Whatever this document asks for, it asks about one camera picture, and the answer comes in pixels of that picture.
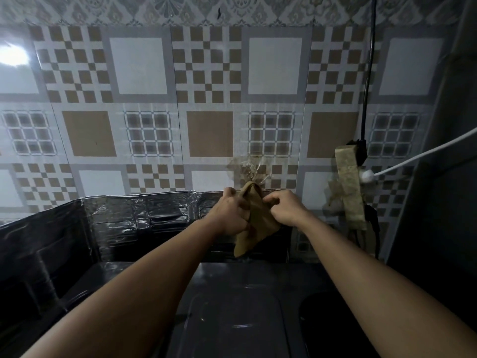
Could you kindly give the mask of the person's right hand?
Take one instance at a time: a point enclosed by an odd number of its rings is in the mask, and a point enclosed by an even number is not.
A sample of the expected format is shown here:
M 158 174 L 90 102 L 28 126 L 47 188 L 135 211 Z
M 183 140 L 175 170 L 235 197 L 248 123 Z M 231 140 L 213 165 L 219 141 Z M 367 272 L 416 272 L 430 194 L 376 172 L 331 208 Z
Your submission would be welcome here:
M 290 190 L 278 190 L 270 194 L 282 194 L 280 204 L 271 206 L 271 214 L 281 224 L 302 229 L 315 216 L 299 201 Z

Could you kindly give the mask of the person's left hand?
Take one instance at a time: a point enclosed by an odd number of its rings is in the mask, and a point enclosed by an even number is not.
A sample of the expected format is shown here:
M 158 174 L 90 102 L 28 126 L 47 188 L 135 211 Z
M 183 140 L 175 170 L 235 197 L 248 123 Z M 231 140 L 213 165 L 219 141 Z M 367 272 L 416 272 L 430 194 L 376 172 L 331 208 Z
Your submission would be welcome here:
M 250 210 L 233 209 L 228 206 L 228 188 L 223 190 L 219 201 L 204 218 L 207 232 L 214 237 L 237 235 L 249 229 Z

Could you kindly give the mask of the brown cloth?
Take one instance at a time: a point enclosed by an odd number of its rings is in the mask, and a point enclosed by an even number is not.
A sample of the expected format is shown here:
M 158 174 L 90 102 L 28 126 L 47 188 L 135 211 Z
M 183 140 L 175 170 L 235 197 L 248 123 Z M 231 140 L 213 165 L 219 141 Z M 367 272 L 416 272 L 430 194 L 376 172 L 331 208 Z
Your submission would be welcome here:
M 278 232 L 281 227 L 271 213 L 271 205 L 263 201 L 262 189 L 256 182 L 247 182 L 239 196 L 249 204 L 247 222 L 250 227 L 235 236 L 235 258 L 252 251 L 259 242 Z

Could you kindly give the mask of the person's left forearm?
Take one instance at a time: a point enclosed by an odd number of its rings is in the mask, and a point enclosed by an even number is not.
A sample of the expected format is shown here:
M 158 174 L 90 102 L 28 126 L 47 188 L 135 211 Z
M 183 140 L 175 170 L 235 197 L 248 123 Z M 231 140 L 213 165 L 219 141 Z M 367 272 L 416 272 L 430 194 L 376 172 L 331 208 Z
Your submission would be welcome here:
M 21 358 L 146 358 L 224 225 L 205 218 L 158 246 L 65 315 Z

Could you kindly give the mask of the person's right forearm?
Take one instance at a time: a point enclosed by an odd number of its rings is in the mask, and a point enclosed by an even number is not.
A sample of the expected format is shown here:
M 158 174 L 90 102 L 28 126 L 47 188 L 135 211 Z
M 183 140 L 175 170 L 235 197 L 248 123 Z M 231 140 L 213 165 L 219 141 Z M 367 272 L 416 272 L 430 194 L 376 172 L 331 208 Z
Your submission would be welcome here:
M 311 213 L 295 224 L 381 358 L 477 358 L 477 333 L 433 296 Z

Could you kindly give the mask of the dirty beige power strip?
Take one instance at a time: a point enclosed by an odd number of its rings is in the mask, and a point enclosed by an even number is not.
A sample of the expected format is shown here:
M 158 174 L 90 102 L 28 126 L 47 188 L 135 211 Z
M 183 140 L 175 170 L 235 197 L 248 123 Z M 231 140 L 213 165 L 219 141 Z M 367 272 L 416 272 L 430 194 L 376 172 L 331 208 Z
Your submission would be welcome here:
M 328 183 L 331 192 L 328 207 L 333 213 L 344 212 L 349 229 L 366 231 L 367 222 L 356 151 L 356 144 L 335 149 L 337 176 Z

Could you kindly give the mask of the black glass stove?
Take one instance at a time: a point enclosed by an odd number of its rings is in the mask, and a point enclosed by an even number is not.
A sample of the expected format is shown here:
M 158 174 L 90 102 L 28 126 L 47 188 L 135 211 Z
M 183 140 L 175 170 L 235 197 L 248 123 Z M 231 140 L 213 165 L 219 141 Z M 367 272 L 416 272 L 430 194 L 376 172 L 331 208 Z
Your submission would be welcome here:
M 379 358 L 319 264 L 201 263 L 151 358 Z

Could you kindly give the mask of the silver foil splash guard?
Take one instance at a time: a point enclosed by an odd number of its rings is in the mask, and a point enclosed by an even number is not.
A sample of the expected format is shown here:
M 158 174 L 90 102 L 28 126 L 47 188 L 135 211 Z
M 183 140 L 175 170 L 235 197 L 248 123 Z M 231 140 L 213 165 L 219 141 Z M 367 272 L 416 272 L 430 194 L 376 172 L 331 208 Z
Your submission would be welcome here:
M 38 319 L 84 296 L 86 272 L 134 262 L 206 216 L 220 192 L 80 198 L 0 226 L 0 325 Z

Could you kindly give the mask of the clear plastic wall hook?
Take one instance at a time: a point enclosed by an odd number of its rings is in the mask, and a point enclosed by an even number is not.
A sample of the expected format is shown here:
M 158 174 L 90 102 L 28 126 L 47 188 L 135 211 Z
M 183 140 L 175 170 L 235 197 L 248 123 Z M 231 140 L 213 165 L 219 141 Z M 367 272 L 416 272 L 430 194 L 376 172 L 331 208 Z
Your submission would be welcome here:
M 272 179 L 272 162 L 273 158 L 267 156 L 236 156 L 226 165 L 226 170 L 235 187 L 242 188 L 248 182 L 254 182 L 265 188 L 266 183 Z

